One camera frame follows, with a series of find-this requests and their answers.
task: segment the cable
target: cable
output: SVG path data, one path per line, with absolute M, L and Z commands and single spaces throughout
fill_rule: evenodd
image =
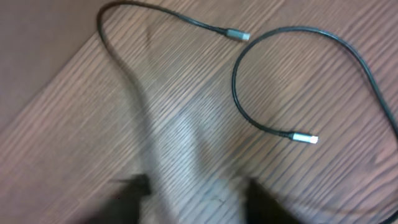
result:
M 204 29 L 216 32 L 218 34 L 222 34 L 225 35 L 229 38 L 232 39 L 237 39 L 237 40 L 249 40 L 250 38 L 250 34 L 247 32 L 243 32 L 241 30 L 237 30 L 237 29 L 225 29 L 225 28 L 220 28 L 220 27 L 214 27 L 214 26 L 210 26 L 208 24 L 196 21 L 192 18 L 189 18 L 187 16 L 184 16 L 182 14 L 179 14 L 175 11 L 171 11 L 170 9 L 166 9 L 160 6 L 156 6 L 156 5 L 152 5 L 152 4 L 148 4 L 148 3 L 144 3 L 144 2 L 137 2 L 137 1 L 115 1 L 115 2 L 110 2 L 105 4 L 97 13 L 97 18 L 96 18 L 96 25 L 97 25 L 97 30 L 98 30 L 98 34 L 99 37 L 102 41 L 102 43 L 105 46 L 105 49 L 108 51 L 108 53 L 110 54 L 110 56 L 114 59 L 114 61 L 121 67 L 121 69 L 124 71 L 124 74 L 128 77 L 128 79 L 131 81 L 131 77 L 128 74 L 128 66 L 126 65 L 126 63 L 121 59 L 121 57 L 117 54 L 117 52 L 113 49 L 113 46 L 109 43 L 109 40 L 106 36 L 106 34 L 104 33 L 104 29 L 103 29 L 103 15 L 104 13 L 111 9 L 112 7 L 116 7 L 116 6 L 122 6 L 122 5 L 128 5 L 128 6 L 139 6 L 139 7 L 145 7 L 148 9 L 154 9 L 157 11 L 161 11 L 167 14 L 170 14 L 171 16 L 175 16 L 179 19 L 181 19 L 182 21 L 185 21 L 189 24 L 198 26 L 198 27 L 202 27 Z M 308 133 L 299 133 L 299 132 L 295 132 L 295 131 L 281 131 L 281 130 L 275 130 L 272 128 L 268 128 L 264 125 L 259 124 L 257 121 L 253 120 L 242 108 L 239 100 L 238 100 L 238 94 L 236 93 L 236 75 L 238 72 L 238 67 L 239 64 L 241 63 L 243 57 L 249 52 L 249 50 L 254 47 L 256 44 L 258 44 L 260 41 L 276 35 L 276 34 L 280 34 L 283 32 L 311 32 L 314 34 L 320 34 L 324 37 L 327 37 L 331 40 L 336 41 L 337 43 L 341 44 L 345 49 L 347 49 L 353 56 L 354 58 L 359 62 L 359 64 L 361 65 L 361 67 L 363 68 L 363 70 L 365 71 L 365 74 L 372 86 L 372 89 L 377 97 L 377 100 L 379 101 L 385 115 L 387 116 L 387 119 L 389 120 L 392 129 L 394 130 L 394 133 L 396 135 L 396 138 L 398 139 L 398 127 L 397 127 L 397 123 L 394 119 L 393 114 L 391 113 L 386 101 L 384 100 L 384 98 L 382 97 L 382 94 L 377 86 L 376 81 L 374 80 L 372 73 L 368 67 L 368 65 L 366 64 L 366 62 L 364 61 L 364 59 L 362 58 L 362 56 L 359 54 L 359 52 L 357 50 L 355 50 L 354 47 L 352 47 L 349 43 L 347 43 L 346 41 L 344 41 L 343 39 L 337 37 L 336 35 L 327 32 L 325 30 L 321 30 L 315 27 L 305 27 L 305 26 L 293 26 L 293 27 L 281 27 L 278 29 L 274 29 L 272 31 L 266 32 L 265 34 L 262 34 L 260 37 L 258 37 L 257 39 L 255 39 L 254 41 L 252 41 L 243 51 L 242 53 L 239 55 L 238 59 L 235 62 L 235 66 L 233 68 L 233 72 L 232 72 L 232 96 L 235 102 L 235 105 L 238 109 L 238 111 L 242 114 L 242 116 L 249 122 L 251 123 L 253 126 L 255 126 L 256 128 L 265 131 L 267 133 L 276 135 L 276 136 L 281 136 L 283 138 L 289 138 L 291 140 L 294 141 L 302 141 L 302 142 L 308 142 L 308 143 L 317 143 L 318 141 L 318 137 L 317 136 L 313 136 L 311 134 Z M 395 221 L 398 218 L 398 211 L 394 212 L 389 218 L 385 219 L 384 221 L 381 222 L 381 224 L 387 224 L 387 223 L 392 223 L 393 221 Z
M 359 62 L 359 64 L 361 65 L 361 67 L 363 68 L 363 70 L 365 71 L 365 74 L 372 86 L 372 89 L 377 97 L 377 100 L 379 101 L 385 115 L 387 116 L 387 119 L 389 120 L 392 129 L 395 132 L 396 138 L 398 139 L 398 127 L 397 127 L 397 123 L 394 119 L 394 115 L 391 113 L 386 101 L 384 100 L 379 87 L 377 87 L 377 83 L 374 80 L 372 73 L 368 67 L 368 65 L 366 64 L 366 62 L 364 61 L 364 59 L 361 57 L 361 55 L 358 53 L 357 50 L 355 50 L 355 48 L 353 46 L 351 46 L 349 43 L 347 43 L 345 40 L 337 37 L 336 35 L 327 32 L 325 30 L 321 30 L 315 27 L 305 27 L 305 26 L 293 26 L 293 27 L 281 27 L 278 29 L 274 29 L 271 30 L 269 32 L 266 32 L 265 34 L 262 34 L 260 37 L 258 37 L 257 39 L 255 39 L 254 41 L 252 41 L 243 51 L 242 53 L 239 55 L 238 59 L 235 62 L 235 66 L 233 68 L 233 72 L 232 72 L 232 96 L 235 102 L 236 107 L 238 108 L 239 112 L 242 114 L 243 118 L 246 119 L 249 123 L 251 123 L 253 126 L 255 126 L 256 128 L 265 131 L 267 133 L 270 134 L 274 134 L 276 136 L 281 136 L 284 138 L 289 138 L 291 140 L 294 141 L 303 141 L 303 142 L 308 142 L 308 143 L 316 143 L 318 141 L 318 137 L 317 136 L 312 136 L 311 134 L 307 134 L 307 133 L 298 133 L 295 131 L 280 131 L 280 130 L 275 130 L 272 128 L 268 128 L 264 125 L 259 124 L 257 121 L 253 120 L 246 112 L 245 110 L 242 108 L 239 100 L 238 100 L 238 94 L 236 93 L 236 75 L 238 73 L 238 67 L 239 64 L 241 63 L 243 57 L 249 52 L 250 49 L 252 49 L 256 44 L 258 44 L 260 41 L 276 35 L 276 34 L 280 34 L 283 32 L 311 32 L 314 34 L 320 34 L 324 37 L 327 37 L 331 40 L 336 41 L 337 43 L 341 44 L 345 49 L 347 49 L 353 56 L 354 58 Z

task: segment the connector tip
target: connector tip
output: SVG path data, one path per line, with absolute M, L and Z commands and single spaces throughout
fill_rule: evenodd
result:
M 242 40 L 249 40 L 250 39 L 250 33 L 244 33 L 242 36 Z
M 318 142 L 318 136 L 311 136 L 310 137 L 310 143 L 316 144 Z

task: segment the black cable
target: black cable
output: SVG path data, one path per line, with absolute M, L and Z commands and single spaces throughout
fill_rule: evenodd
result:
M 253 120 L 246 112 L 245 110 L 242 108 L 241 104 L 239 103 L 238 100 L 238 95 L 236 93 L 236 75 L 238 72 L 238 67 L 239 64 L 241 63 L 243 57 L 249 52 L 250 49 L 252 49 L 256 44 L 258 44 L 260 41 L 271 37 L 273 35 L 276 34 L 280 34 L 283 32 L 311 32 L 314 34 L 320 34 L 324 37 L 327 37 L 331 40 L 334 40 L 335 42 L 341 44 L 345 49 L 347 49 L 353 56 L 354 58 L 359 62 L 359 64 L 361 65 L 361 67 L 363 68 L 363 70 L 365 71 L 365 74 L 372 86 L 372 89 L 376 95 L 376 98 L 378 100 L 378 102 L 381 105 L 381 108 L 384 111 L 384 114 L 387 116 L 388 121 L 390 122 L 390 125 L 396 135 L 396 138 L 398 139 L 398 126 L 397 123 L 394 119 L 394 115 L 392 114 L 391 110 L 389 109 L 386 101 L 384 100 L 379 87 L 377 86 L 376 81 L 373 78 L 373 75 L 370 71 L 370 68 L 368 67 L 368 65 L 366 64 L 365 60 L 362 58 L 362 56 L 359 54 L 359 52 L 353 47 L 351 46 L 349 43 L 347 43 L 345 40 L 339 38 L 338 36 L 336 36 L 335 34 L 332 34 L 330 32 L 327 32 L 325 30 L 321 30 L 315 27 L 305 27 L 305 26 L 293 26 L 293 27 L 281 27 L 278 29 L 274 29 L 271 30 L 269 32 L 266 32 L 265 34 L 262 34 L 260 37 L 258 37 L 257 39 L 255 39 L 254 41 L 252 41 L 243 51 L 242 53 L 239 55 L 238 59 L 235 62 L 235 66 L 232 72 L 232 96 L 235 102 L 236 107 L 238 108 L 239 112 L 242 114 L 242 116 L 244 117 L 244 119 L 246 119 L 249 123 L 251 123 L 253 126 L 255 126 L 256 128 L 265 131 L 267 133 L 270 134 L 274 134 L 277 136 L 282 136 L 285 138 L 293 138 L 293 135 L 295 134 L 294 131 L 280 131 L 280 130 L 275 130 L 272 128 L 268 128 L 264 125 L 259 124 L 257 121 Z M 384 221 L 380 222 L 380 224 L 387 224 L 387 223 L 392 223 L 395 220 L 397 220 L 398 218 L 398 210 L 396 212 L 394 212 L 389 218 L 385 219 Z
M 115 1 L 115 2 L 110 2 L 105 4 L 97 13 L 97 18 L 96 18 L 96 25 L 97 25 L 97 30 L 98 30 L 98 34 L 99 37 L 102 41 L 102 43 L 105 46 L 105 49 L 108 51 L 108 53 L 110 54 L 110 56 L 115 60 L 115 62 L 122 68 L 122 70 L 125 72 L 125 75 L 128 77 L 128 79 L 131 79 L 131 77 L 129 77 L 129 75 L 127 74 L 127 72 L 129 71 L 127 69 L 127 65 L 126 63 L 121 59 L 121 57 L 117 54 L 117 52 L 113 49 L 113 46 L 109 43 L 109 40 L 106 36 L 106 34 L 104 33 L 104 29 L 103 29 L 103 15 L 104 13 L 108 10 L 111 9 L 112 7 L 116 7 L 116 6 L 122 6 L 122 5 L 128 5 L 128 6 L 139 6 L 139 7 L 145 7 L 148 9 L 155 9 L 161 12 L 165 12 L 167 14 L 170 14 L 172 16 L 175 16 L 189 24 L 198 26 L 198 27 L 202 27 L 204 29 L 208 29 L 210 31 L 216 32 L 218 34 L 222 34 L 225 35 L 227 37 L 230 38 L 234 38 L 234 39 L 238 39 L 238 40 L 248 40 L 250 37 L 250 34 L 240 31 L 240 30 L 236 30 L 236 29 L 225 29 L 225 28 L 220 28 L 220 27 L 214 27 L 214 26 L 210 26 L 208 24 L 204 24 L 202 22 L 196 21 L 192 18 L 189 18 L 187 16 L 184 16 L 182 14 L 179 14 L 175 11 L 171 11 L 170 9 L 166 9 L 160 6 L 156 6 L 156 5 L 152 5 L 152 4 L 148 4 L 148 3 L 144 3 L 144 2 L 137 2 L 137 1 Z M 272 128 L 268 128 L 264 125 L 259 124 L 258 122 L 256 122 L 255 120 L 253 120 L 242 108 L 242 106 L 239 103 L 238 100 L 238 95 L 236 93 L 236 75 L 238 72 L 238 67 L 239 64 L 242 61 L 242 58 L 247 54 L 247 52 L 254 47 L 257 43 L 259 43 L 260 41 L 276 35 L 276 34 L 280 34 L 283 32 L 311 32 L 311 33 L 315 33 L 315 34 L 320 34 L 323 35 L 331 40 L 334 40 L 336 42 L 338 42 L 339 44 L 341 44 L 345 49 L 347 49 L 353 56 L 354 58 L 359 62 L 359 64 L 362 66 L 362 68 L 364 69 L 366 76 L 368 77 L 368 80 L 372 86 L 372 89 L 374 91 L 374 93 L 376 94 L 377 100 L 379 101 L 385 115 L 387 116 L 393 130 L 394 133 L 396 135 L 396 138 L 398 139 L 398 127 L 397 127 L 397 123 L 394 119 L 393 114 L 391 113 L 386 101 L 384 100 L 384 98 L 381 95 L 381 92 L 377 86 L 376 81 L 374 80 L 372 73 L 368 67 L 368 65 L 366 64 L 366 62 L 364 61 L 364 59 L 362 58 L 362 56 L 360 56 L 360 54 L 358 53 L 357 50 L 355 50 L 354 47 L 352 47 L 349 43 L 347 43 L 346 41 L 344 41 L 343 39 L 337 37 L 336 35 L 327 32 L 325 30 L 321 30 L 315 27 L 304 27 L 304 26 L 294 26 L 294 27 L 281 27 L 278 29 L 274 29 L 272 31 L 266 32 L 265 34 L 262 34 L 260 37 L 258 37 L 257 39 L 255 39 L 254 41 L 252 41 L 243 51 L 242 53 L 239 55 L 238 59 L 235 62 L 235 66 L 232 72 L 232 95 L 233 95 L 233 99 L 235 102 L 236 107 L 238 108 L 239 112 L 243 115 L 243 117 L 249 122 L 251 123 L 253 126 L 255 126 L 256 128 L 265 131 L 267 133 L 270 134 L 274 134 L 277 136 L 282 136 L 285 138 L 289 138 L 295 141 L 304 141 L 304 142 L 310 142 L 310 143 L 316 143 L 318 141 L 318 137 L 316 136 L 312 136 L 310 134 L 306 134 L 306 133 L 298 133 L 298 132 L 294 132 L 294 131 L 280 131 L 280 130 L 275 130 Z M 384 221 L 381 222 L 381 224 L 387 224 L 387 223 L 392 223 L 393 221 L 395 221 L 398 218 L 398 211 L 394 212 L 389 218 L 385 219 Z

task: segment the usb-c connector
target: usb-c connector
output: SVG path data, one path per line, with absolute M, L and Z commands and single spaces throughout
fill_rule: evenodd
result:
M 237 29 L 227 29 L 225 36 L 235 39 L 235 40 L 249 40 L 250 39 L 250 33 L 244 32 L 241 30 Z
M 311 134 L 305 134 L 305 133 L 296 133 L 296 132 L 290 133 L 289 139 L 293 141 L 300 141 L 312 144 L 316 144 L 318 142 L 318 136 L 313 136 Z

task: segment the cable plug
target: cable plug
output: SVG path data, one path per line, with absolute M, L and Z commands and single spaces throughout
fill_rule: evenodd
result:
M 298 132 L 289 133 L 288 138 L 293 141 L 306 142 L 312 144 L 316 144 L 319 140 L 318 136 L 313 136 L 311 134 L 298 133 Z
M 237 29 L 227 29 L 225 32 L 225 36 L 235 40 L 247 41 L 250 39 L 250 33 Z

